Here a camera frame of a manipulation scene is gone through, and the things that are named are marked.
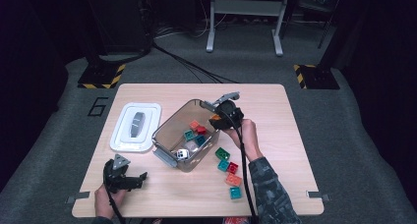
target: red object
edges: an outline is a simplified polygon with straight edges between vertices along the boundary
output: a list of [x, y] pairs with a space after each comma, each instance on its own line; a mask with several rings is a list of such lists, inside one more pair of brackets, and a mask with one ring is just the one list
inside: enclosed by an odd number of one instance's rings
[[196, 128], [196, 132], [198, 135], [204, 135], [206, 133], [206, 128], [203, 126], [198, 126]]
[[232, 187], [239, 187], [242, 183], [242, 178], [234, 175], [233, 173], [229, 173], [229, 175], [226, 178], [226, 184]]
[[225, 217], [223, 220], [224, 224], [249, 224], [248, 217]]
[[200, 126], [200, 124], [196, 120], [194, 120], [193, 122], [190, 123], [190, 128], [193, 131], [195, 131], [197, 129], [197, 127], [199, 127], [199, 126]]
[[233, 173], [233, 174], [236, 174], [236, 171], [237, 171], [237, 168], [238, 168], [239, 166], [236, 164], [236, 163], [232, 163], [232, 162], [230, 162], [229, 163], [229, 166], [227, 167], [227, 172], [229, 172], [229, 173]]

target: teal block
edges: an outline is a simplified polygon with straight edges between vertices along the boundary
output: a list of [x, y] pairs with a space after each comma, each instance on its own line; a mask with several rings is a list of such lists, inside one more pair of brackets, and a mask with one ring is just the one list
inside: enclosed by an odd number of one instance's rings
[[230, 153], [228, 153], [226, 150], [220, 147], [215, 151], [215, 156], [217, 156], [219, 159], [227, 161], [230, 158]]
[[231, 199], [241, 198], [241, 197], [242, 197], [242, 194], [240, 192], [240, 188], [238, 188], [238, 187], [230, 188], [230, 198]]
[[184, 133], [184, 138], [186, 141], [192, 140], [194, 138], [194, 132], [192, 130], [188, 130]]
[[218, 170], [220, 171], [227, 171], [227, 168], [229, 167], [229, 162], [226, 160], [221, 159], [220, 163], [217, 165]]
[[196, 137], [194, 138], [194, 140], [196, 140], [196, 144], [197, 144], [198, 146], [202, 146], [202, 145], [203, 145], [203, 143], [205, 143], [205, 142], [206, 142], [205, 136], [203, 136], [203, 135], [198, 135], [198, 136], [196, 136]]

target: person's arm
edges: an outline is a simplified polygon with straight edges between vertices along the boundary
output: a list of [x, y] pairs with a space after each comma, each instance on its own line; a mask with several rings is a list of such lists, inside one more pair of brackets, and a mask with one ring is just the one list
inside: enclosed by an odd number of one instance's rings
[[[223, 131], [240, 147], [239, 137], [235, 130]], [[255, 123], [252, 120], [244, 119], [240, 131], [246, 157], [250, 162], [248, 166], [254, 186], [260, 223], [301, 223], [292, 207], [288, 193], [278, 181], [278, 176], [259, 148]]]
[[[120, 206], [126, 192], [126, 190], [120, 190], [116, 194], [111, 194], [116, 206]], [[110, 205], [109, 197], [103, 184], [94, 192], [94, 196], [95, 218], [92, 220], [92, 224], [112, 224], [111, 218], [114, 216], [114, 211]]]
[[301, 223], [291, 199], [265, 157], [249, 163], [261, 223]]

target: black equipment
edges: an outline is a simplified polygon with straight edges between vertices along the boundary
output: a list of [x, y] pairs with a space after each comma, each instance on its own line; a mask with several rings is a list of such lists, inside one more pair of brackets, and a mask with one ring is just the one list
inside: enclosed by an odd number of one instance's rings
[[224, 94], [214, 103], [205, 101], [203, 107], [214, 112], [216, 115], [208, 121], [217, 130], [224, 130], [229, 128], [240, 128], [242, 126], [241, 121], [244, 114], [240, 108], [236, 107], [235, 103], [230, 99], [239, 99], [239, 91]]
[[108, 160], [104, 166], [104, 185], [112, 193], [117, 193], [118, 190], [140, 189], [142, 183], [147, 178], [147, 172], [139, 177], [126, 177], [130, 163], [129, 160], [123, 156], [116, 154], [113, 159]]

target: hand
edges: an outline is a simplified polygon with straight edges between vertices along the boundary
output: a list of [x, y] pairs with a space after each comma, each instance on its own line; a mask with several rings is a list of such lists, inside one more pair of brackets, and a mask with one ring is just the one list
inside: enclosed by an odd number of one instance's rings
[[[110, 193], [116, 202], [116, 206], [119, 207], [122, 204], [123, 198], [125, 197], [126, 190], [119, 190], [116, 194]], [[102, 216], [108, 219], [113, 218], [114, 211], [113, 207], [110, 205], [109, 197], [107, 191], [105, 190], [104, 184], [94, 192], [95, 195], [95, 216]]]
[[[256, 124], [250, 119], [244, 119], [242, 120], [242, 127], [238, 130], [242, 134], [242, 140], [245, 144], [245, 152], [248, 160], [252, 162], [257, 158], [264, 157], [258, 145]], [[236, 131], [234, 129], [226, 129], [223, 131], [228, 134], [233, 139], [236, 146], [240, 148], [240, 141]]]

